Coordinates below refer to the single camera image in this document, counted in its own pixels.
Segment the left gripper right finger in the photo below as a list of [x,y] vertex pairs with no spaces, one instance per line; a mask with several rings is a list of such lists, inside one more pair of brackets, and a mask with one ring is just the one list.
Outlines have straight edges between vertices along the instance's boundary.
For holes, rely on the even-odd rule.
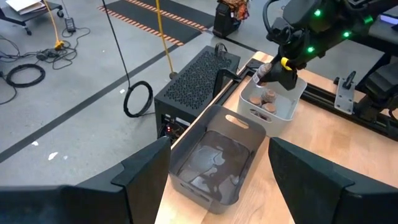
[[295,224],[398,224],[398,188],[281,138],[268,155]]

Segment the black perforated computer tower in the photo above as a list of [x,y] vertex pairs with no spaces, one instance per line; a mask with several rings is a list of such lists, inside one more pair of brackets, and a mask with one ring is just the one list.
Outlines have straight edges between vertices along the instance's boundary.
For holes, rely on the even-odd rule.
[[241,57],[204,47],[154,98],[157,137],[177,140],[213,99],[218,70],[236,72]]

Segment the grey metal base plate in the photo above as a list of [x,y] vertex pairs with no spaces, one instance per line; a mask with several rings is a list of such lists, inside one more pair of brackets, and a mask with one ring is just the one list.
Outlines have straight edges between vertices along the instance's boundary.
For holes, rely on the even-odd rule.
[[356,72],[352,71],[346,78],[336,77],[333,82],[337,86],[334,107],[348,115],[354,111],[355,75]]

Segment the black wheeled cart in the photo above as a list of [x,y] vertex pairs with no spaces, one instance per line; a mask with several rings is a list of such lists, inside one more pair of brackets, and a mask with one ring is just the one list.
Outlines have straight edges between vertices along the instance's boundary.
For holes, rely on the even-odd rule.
[[31,21],[32,19],[35,19],[39,16],[55,10],[57,10],[56,14],[58,17],[64,17],[63,6],[61,4],[50,2],[47,0],[41,1],[45,4],[45,7],[43,9],[24,15],[19,15],[16,11],[9,7],[5,1],[5,5],[0,6],[0,20],[20,25],[25,29],[27,35],[32,35],[31,30],[27,26],[28,21]]

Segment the black power adapter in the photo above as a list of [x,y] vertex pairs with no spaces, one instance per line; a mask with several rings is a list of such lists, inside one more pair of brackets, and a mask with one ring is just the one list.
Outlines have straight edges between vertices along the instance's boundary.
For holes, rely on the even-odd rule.
[[66,26],[66,30],[68,33],[72,34],[72,33],[76,32],[75,22],[72,17],[65,18],[65,26]]

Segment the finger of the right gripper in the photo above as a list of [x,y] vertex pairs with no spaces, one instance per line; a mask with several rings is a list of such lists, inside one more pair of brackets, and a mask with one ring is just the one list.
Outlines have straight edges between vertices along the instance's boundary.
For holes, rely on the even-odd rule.
[[286,90],[293,90],[298,79],[294,63],[286,57],[274,57],[268,71],[259,79],[259,83],[278,82]]

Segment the dark grey plastic bin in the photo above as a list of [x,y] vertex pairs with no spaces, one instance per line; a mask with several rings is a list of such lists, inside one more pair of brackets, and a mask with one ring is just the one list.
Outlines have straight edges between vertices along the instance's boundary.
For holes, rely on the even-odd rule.
[[239,200],[265,137],[260,124],[225,107],[209,107],[171,151],[174,189],[211,213],[224,213]]

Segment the papers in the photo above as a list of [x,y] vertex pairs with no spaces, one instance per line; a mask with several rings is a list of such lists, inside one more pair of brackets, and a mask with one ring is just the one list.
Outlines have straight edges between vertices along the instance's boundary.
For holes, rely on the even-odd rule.
[[35,12],[45,7],[41,0],[6,0],[6,4],[19,15]]

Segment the black bag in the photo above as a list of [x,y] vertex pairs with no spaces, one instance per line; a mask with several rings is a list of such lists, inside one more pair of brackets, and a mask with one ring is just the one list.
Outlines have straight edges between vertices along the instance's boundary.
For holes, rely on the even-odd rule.
[[225,38],[234,31],[238,30],[241,21],[237,20],[234,16],[234,12],[231,8],[223,3],[219,2],[216,7],[215,20],[213,25],[213,35]]

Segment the floral patterned cloth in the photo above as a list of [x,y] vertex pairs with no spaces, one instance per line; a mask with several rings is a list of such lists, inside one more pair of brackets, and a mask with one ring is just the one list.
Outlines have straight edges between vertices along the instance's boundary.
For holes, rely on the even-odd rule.
[[217,0],[217,2],[226,4],[234,14],[234,18],[239,21],[246,20],[249,17],[250,0]]

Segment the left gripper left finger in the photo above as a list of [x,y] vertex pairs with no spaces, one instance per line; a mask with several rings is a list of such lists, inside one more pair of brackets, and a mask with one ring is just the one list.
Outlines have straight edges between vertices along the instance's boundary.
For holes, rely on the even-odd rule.
[[161,137],[115,166],[65,187],[64,224],[154,224],[170,153],[170,139]]

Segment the white plastic bin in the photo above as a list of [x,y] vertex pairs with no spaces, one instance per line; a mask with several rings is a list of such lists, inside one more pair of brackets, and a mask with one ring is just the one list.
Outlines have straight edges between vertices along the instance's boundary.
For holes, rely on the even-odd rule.
[[[283,130],[293,120],[298,102],[306,87],[307,82],[301,78],[297,79],[295,88],[289,91],[278,82],[271,82],[266,86],[258,86],[253,82],[252,78],[250,78],[248,84],[240,93],[237,112],[256,123],[261,124],[266,130],[267,136],[279,137]],[[250,97],[261,97],[265,90],[273,90],[275,92],[275,114],[272,114],[249,101]]]

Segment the black hazard-striped floor mat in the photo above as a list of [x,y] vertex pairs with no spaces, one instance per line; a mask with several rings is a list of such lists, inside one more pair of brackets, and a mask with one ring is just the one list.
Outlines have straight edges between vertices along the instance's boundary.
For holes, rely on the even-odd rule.
[[172,0],[125,0],[151,12],[157,12],[159,3],[159,12],[161,16],[167,17],[179,23],[205,31],[213,26],[215,17],[205,12],[190,8]]
[[140,0],[118,0],[98,9],[177,46],[183,46],[206,30],[199,23]]

